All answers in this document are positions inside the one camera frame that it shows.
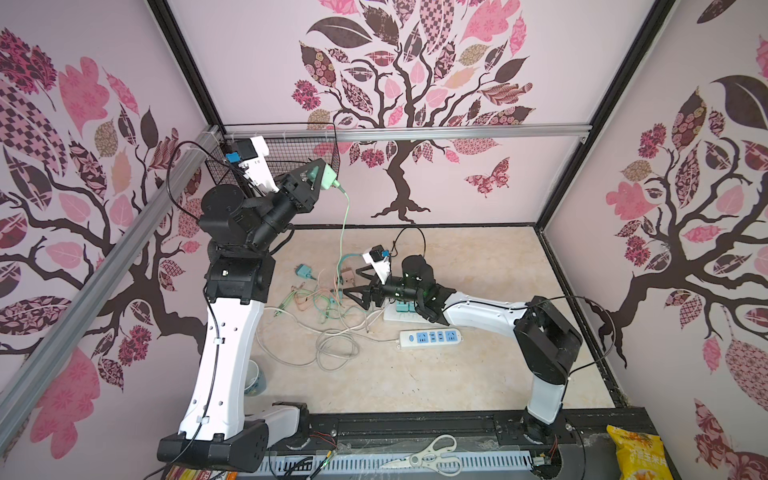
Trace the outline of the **green charger plug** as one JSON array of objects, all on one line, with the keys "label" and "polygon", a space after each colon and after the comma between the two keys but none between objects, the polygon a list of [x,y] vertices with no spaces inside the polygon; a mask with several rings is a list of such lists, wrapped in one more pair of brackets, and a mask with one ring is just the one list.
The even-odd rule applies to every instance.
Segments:
[{"label": "green charger plug", "polygon": [[337,173],[328,164],[314,167],[307,174],[307,178],[311,182],[313,189],[329,190],[340,187]]}]

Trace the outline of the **long multicolour power strip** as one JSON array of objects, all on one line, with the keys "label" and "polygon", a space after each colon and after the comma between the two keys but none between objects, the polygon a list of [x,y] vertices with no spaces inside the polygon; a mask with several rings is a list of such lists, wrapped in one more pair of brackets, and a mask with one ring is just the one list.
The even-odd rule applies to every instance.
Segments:
[{"label": "long multicolour power strip", "polygon": [[428,321],[419,315],[416,311],[414,313],[402,313],[399,314],[395,311],[395,304],[397,302],[388,304],[383,312],[383,320],[388,322],[400,322],[400,323],[414,323],[414,324],[428,324]]}]

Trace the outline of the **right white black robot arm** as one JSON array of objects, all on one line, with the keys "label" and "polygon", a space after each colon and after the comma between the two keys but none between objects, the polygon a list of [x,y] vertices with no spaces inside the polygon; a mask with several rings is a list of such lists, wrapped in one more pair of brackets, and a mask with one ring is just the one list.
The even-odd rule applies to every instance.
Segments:
[{"label": "right white black robot arm", "polygon": [[467,295],[439,284],[422,255],[406,257],[400,276],[391,273],[388,256],[365,254],[364,259],[367,265],[356,274],[368,283],[342,290],[359,307],[381,307],[389,300],[411,303],[417,315],[444,330],[471,327],[515,339],[533,375],[522,434],[534,444],[555,441],[554,424],[583,337],[550,299],[502,302]]}]

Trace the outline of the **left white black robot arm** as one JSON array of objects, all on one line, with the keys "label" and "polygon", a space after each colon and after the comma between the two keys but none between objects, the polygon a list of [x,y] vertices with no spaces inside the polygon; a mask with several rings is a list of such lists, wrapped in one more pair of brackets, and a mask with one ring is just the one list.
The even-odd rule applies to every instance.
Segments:
[{"label": "left white black robot arm", "polygon": [[278,402],[245,413],[248,363],[275,270],[274,241],[293,218],[309,213],[336,175],[316,159],[284,174],[277,189],[249,198],[220,184],[201,202],[200,228],[211,238],[203,298],[206,337],[194,391],[176,433],[162,438],[159,461],[196,470],[254,473],[267,451],[309,440],[303,403]]}]

